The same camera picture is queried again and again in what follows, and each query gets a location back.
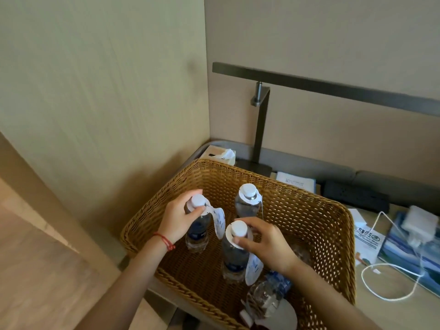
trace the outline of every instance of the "upright water bottle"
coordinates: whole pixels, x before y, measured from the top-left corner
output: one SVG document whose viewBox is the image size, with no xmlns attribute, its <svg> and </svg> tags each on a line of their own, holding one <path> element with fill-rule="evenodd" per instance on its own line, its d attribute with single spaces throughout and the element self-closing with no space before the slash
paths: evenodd
<svg viewBox="0 0 440 330">
<path fill-rule="evenodd" d="M 226 227 L 221 245 L 223 251 L 222 273 L 228 283 L 239 283 L 245 278 L 249 252 L 238 246 L 232 239 L 234 236 L 247 237 L 248 226 L 237 220 Z"/>
<path fill-rule="evenodd" d="M 292 286 L 291 282 L 275 271 L 251 286 L 246 296 L 246 311 L 252 319 L 265 319 L 273 315 L 280 301 Z"/>
<path fill-rule="evenodd" d="M 210 206 L 209 201 L 201 194 L 195 194 L 185 204 L 185 213 L 189 214 L 199 206 Z M 191 253 L 201 253 L 209 242 L 208 226 L 211 223 L 212 215 L 205 210 L 190 226 L 185 237 L 188 250 Z"/>
<path fill-rule="evenodd" d="M 256 216 L 262 202 L 261 194 L 255 185 L 247 183 L 240 186 L 235 197 L 235 210 L 239 218 Z"/>
</svg>

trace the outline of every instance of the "charger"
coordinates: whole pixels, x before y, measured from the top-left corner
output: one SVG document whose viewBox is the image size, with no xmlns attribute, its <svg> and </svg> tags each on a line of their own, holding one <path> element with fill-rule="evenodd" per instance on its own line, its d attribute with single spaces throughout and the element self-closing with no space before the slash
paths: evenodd
<svg viewBox="0 0 440 330">
<path fill-rule="evenodd" d="M 402 228 L 410 233 L 408 244 L 413 248 L 418 248 L 419 245 L 432 241 L 438 221 L 438 216 L 420 207 L 411 206 L 402 223 Z"/>
</svg>

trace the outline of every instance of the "red bracelet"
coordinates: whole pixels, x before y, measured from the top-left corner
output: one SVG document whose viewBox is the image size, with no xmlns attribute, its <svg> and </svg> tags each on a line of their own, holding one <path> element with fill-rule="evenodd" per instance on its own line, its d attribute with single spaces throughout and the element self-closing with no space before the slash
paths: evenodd
<svg viewBox="0 0 440 330">
<path fill-rule="evenodd" d="M 165 243 L 165 245 L 166 245 L 166 249 L 167 249 L 168 251 L 174 250 L 174 249 L 176 248 L 176 246 L 175 246 L 174 244 L 172 244 L 172 243 L 170 242 L 170 240 L 168 240 L 168 238 L 166 238 L 166 237 L 163 236 L 162 234 L 160 234 L 160 233 L 158 233 L 158 232 L 155 232 L 155 233 L 153 233 L 153 235 L 160 236 L 160 237 L 162 238 L 162 241 Z"/>
</svg>

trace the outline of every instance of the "wicker basket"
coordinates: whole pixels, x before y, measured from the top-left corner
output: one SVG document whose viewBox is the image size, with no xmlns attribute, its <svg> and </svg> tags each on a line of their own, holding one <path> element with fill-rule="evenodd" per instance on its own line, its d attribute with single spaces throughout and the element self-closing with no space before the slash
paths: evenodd
<svg viewBox="0 0 440 330">
<path fill-rule="evenodd" d="M 127 223 L 121 241 L 134 257 L 160 224 L 166 204 L 184 191 L 201 188 L 214 207 L 222 207 L 226 224 L 234 220 L 234 197 L 244 183 L 253 183 L 263 195 L 264 220 L 276 224 L 288 242 L 306 246 L 312 267 L 355 303 L 354 227 L 350 212 L 340 203 L 291 185 L 213 160 L 195 160 L 179 172 Z M 207 316 L 229 329 L 247 329 L 239 321 L 245 283 L 231 289 L 221 274 L 221 243 L 213 224 L 209 243 L 201 254 L 189 253 L 182 238 L 167 253 L 156 276 Z M 293 287 L 286 299 L 298 316 L 298 329 L 322 329 L 323 323 Z"/>
</svg>

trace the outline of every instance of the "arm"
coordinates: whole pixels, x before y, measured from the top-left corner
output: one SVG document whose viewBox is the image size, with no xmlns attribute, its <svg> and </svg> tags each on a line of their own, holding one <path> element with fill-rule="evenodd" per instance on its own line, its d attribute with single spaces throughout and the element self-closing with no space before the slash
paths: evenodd
<svg viewBox="0 0 440 330">
<path fill-rule="evenodd" d="M 205 210 L 204 206 L 185 214 L 185 203 L 201 190 L 181 194 L 168 203 L 158 232 L 176 243 Z M 121 276 L 75 327 L 75 330 L 126 330 L 135 316 L 150 279 L 166 254 L 162 238 L 153 236 Z"/>
<path fill-rule="evenodd" d="M 355 306 L 322 279 L 293 252 L 278 227 L 261 219 L 241 218 L 261 233 L 261 243 L 234 238 L 234 243 L 256 254 L 272 270 L 289 278 L 329 329 L 380 329 Z"/>
</svg>

